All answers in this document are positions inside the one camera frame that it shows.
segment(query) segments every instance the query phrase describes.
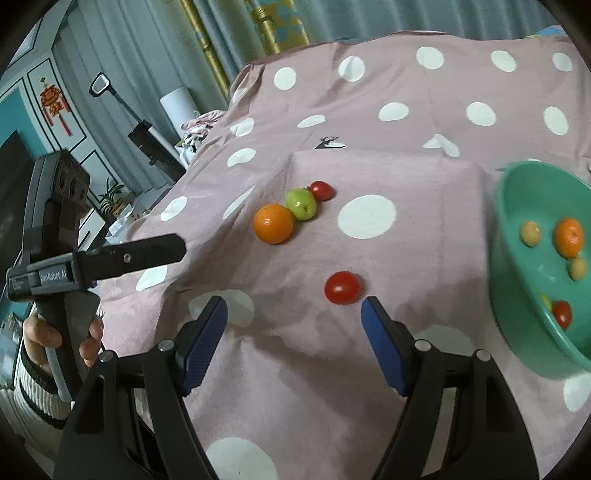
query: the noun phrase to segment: white cylinder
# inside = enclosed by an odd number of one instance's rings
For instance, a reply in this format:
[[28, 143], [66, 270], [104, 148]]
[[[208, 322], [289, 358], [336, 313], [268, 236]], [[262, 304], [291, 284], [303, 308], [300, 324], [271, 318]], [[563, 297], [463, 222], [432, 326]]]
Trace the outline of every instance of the white cylinder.
[[181, 125], [199, 116], [197, 105], [195, 105], [195, 101], [191, 97], [189, 90], [187, 90], [185, 85], [182, 85], [169, 94], [164, 95], [160, 99], [160, 103], [179, 137], [182, 138], [184, 132], [181, 130]]

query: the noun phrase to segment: yellow curtain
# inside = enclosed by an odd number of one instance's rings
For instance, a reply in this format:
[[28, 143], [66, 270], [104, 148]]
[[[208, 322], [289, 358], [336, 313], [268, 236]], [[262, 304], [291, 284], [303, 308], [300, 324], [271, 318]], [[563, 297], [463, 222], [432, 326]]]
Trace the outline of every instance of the yellow curtain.
[[187, 15], [187, 18], [191, 22], [191, 26], [195, 30], [195, 35], [197, 35], [197, 38], [199, 39], [201, 49], [203, 50], [203, 54], [205, 55], [205, 58], [212, 69], [217, 85], [226, 99], [228, 99], [230, 82], [228, 81], [226, 73], [223, 71], [222, 64], [220, 63], [220, 60], [217, 56], [216, 49], [214, 48], [212, 41], [207, 34], [207, 30], [205, 30], [205, 26], [201, 21], [197, 7], [195, 6], [195, 3], [193, 3], [193, 0], [180, 0], [180, 2], [183, 6], [185, 14]]
[[294, 0], [244, 0], [268, 55], [309, 45]]

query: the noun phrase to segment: tangerine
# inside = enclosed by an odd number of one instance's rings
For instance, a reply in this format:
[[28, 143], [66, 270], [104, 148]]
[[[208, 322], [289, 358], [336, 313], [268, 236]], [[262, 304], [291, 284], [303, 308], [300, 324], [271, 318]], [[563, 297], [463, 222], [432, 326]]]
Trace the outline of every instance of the tangerine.
[[290, 237], [294, 229], [294, 218], [283, 205], [268, 203], [255, 213], [252, 227], [260, 240], [276, 245]]
[[575, 258], [583, 248], [584, 233], [574, 218], [563, 218], [554, 229], [554, 246], [564, 258]]

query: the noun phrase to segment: red ornament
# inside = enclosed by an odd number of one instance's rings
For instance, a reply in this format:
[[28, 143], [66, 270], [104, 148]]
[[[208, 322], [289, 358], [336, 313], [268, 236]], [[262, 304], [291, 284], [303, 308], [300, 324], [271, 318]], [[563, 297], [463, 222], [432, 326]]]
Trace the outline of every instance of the red ornament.
[[45, 80], [45, 77], [41, 78], [41, 82], [45, 87], [40, 93], [43, 116], [50, 127], [53, 127], [53, 117], [58, 117], [66, 135], [72, 137], [72, 131], [61, 115], [62, 110], [70, 112], [70, 105], [63, 92], [56, 85], [48, 85]]

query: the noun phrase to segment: bed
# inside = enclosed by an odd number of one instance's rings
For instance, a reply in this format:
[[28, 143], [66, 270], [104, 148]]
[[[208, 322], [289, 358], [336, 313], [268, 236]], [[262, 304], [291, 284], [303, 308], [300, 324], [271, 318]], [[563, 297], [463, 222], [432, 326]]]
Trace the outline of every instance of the bed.
[[[177, 232], [185, 259], [104, 283], [105, 345], [144, 351], [221, 295], [229, 326], [186, 400], [220, 477], [369, 478], [404, 402], [382, 378], [359, 304], [324, 298], [326, 278], [350, 270], [416, 338], [492, 353], [547, 475], [591, 412], [591, 375], [537, 377], [499, 333], [486, 279], [492, 192], [516, 160], [589, 180], [590, 93], [584, 60], [560, 36], [408, 32], [247, 65], [187, 173], [128, 233]], [[337, 189], [318, 217], [285, 244], [257, 240], [256, 210], [315, 180]], [[442, 424], [453, 394], [444, 400]], [[443, 447], [442, 430], [426, 473]]]

